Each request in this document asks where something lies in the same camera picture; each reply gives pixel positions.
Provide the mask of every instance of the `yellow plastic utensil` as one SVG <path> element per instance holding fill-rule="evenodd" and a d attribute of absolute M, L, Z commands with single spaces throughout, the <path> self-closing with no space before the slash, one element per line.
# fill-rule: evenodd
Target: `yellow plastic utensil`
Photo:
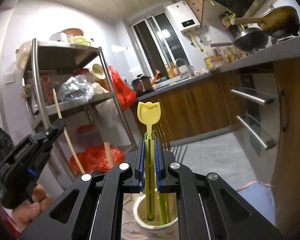
<path fill-rule="evenodd" d="M 138 104 L 138 119 L 147 126 L 145 133 L 145 188 L 147 220 L 155 219 L 155 168 L 154 168 L 154 140 L 152 139 L 152 125 L 161 117 L 160 103 Z"/>
<path fill-rule="evenodd" d="M 159 122 L 161 117 L 160 103 L 139 102 L 138 104 L 138 119 L 141 123 L 147 126 L 147 140 L 152 139 L 152 126 Z"/>

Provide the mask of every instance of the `fingernail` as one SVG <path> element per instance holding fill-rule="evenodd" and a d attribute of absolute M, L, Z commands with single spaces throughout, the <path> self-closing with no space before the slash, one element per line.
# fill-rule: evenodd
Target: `fingernail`
<path fill-rule="evenodd" d="M 37 211 L 37 210 L 39 210 L 39 208 L 40 208 L 40 205 L 39 205 L 38 202 L 33 203 L 33 204 L 30 205 L 31 211 Z"/>

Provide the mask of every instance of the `human hand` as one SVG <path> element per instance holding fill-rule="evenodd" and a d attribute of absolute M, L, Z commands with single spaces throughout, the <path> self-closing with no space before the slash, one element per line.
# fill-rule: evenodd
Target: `human hand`
<path fill-rule="evenodd" d="M 53 198 L 44 191 L 42 185 L 38 184 L 32 192 L 31 203 L 22 203 L 12 211 L 12 219 L 17 227 L 22 231 L 45 210 L 52 202 Z"/>

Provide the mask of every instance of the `light switch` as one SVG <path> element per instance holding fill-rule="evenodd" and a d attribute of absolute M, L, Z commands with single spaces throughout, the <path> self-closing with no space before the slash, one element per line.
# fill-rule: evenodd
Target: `light switch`
<path fill-rule="evenodd" d="M 14 83 L 16 80 L 14 72 L 4 74 L 3 80 L 4 80 L 4 84 L 6 84 L 6 85 Z"/>

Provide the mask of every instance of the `red plastic bag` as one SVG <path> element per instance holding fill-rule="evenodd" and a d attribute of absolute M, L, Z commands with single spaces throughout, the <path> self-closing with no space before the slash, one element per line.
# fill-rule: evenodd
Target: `red plastic bag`
<path fill-rule="evenodd" d="M 127 84 L 121 79 L 119 73 L 112 66 L 108 66 L 108 70 L 120 105 L 123 111 L 125 111 L 136 101 L 137 93 L 127 86 Z"/>
<path fill-rule="evenodd" d="M 110 146 L 110 151 L 112 154 L 114 165 L 123 162 L 124 153 L 119 148 Z M 98 146 L 88 145 L 85 148 L 85 152 L 77 153 L 77 156 L 85 172 L 107 172 L 110 169 L 106 157 L 105 146 L 103 144 L 100 144 Z M 70 158 L 69 164 L 74 172 L 81 173 L 73 156 Z"/>

